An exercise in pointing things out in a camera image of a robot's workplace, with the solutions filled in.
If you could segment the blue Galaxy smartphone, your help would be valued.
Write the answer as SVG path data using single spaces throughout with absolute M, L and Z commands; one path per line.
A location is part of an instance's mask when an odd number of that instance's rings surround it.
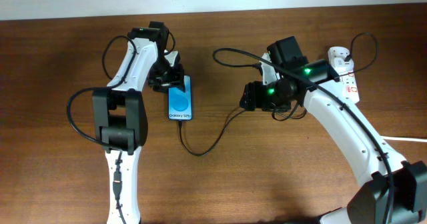
M 177 87 L 168 91 L 168 117 L 175 121 L 192 120 L 191 77 L 185 75 L 183 80 L 185 91 Z

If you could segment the white charger plug adapter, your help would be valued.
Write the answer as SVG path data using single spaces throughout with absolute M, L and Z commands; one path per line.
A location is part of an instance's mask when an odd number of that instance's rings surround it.
M 341 57 L 330 59 L 330 64 L 337 73 L 350 72 L 354 70 L 353 60 L 345 61 Z

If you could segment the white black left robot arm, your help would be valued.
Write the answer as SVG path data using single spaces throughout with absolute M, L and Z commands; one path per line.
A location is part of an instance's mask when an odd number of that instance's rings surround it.
M 134 27 L 125 36 L 128 50 L 118 72 L 92 94 L 95 138 L 103 143 L 109 170 L 108 223 L 141 223 L 137 168 L 148 132 L 144 86 L 160 93 L 189 89 L 178 51 L 167 50 L 169 37 L 162 22 Z

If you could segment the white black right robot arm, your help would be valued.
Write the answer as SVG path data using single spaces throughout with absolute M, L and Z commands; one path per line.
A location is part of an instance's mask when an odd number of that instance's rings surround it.
M 350 164 L 359 191 L 313 223 L 421 223 L 426 219 L 426 164 L 408 162 L 357 108 L 352 50 L 332 47 L 309 62 L 294 37 L 268 46 L 260 57 L 263 79 L 248 83 L 240 105 L 287 111 L 291 103 L 313 115 Z

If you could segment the white power strip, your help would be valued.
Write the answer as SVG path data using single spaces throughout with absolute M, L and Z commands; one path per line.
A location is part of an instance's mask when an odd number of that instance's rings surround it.
M 330 59 L 341 57 L 345 58 L 350 54 L 350 51 L 345 47 L 331 47 L 328 50 L 328 58 Z M 356 84 L 355 75 L 353 71 L 338 73 L 340 75 L 340 81 L 343 83 L 343 96 L 351 99 L 354 104 L 357 104 L 360 101 L 358 88 Z

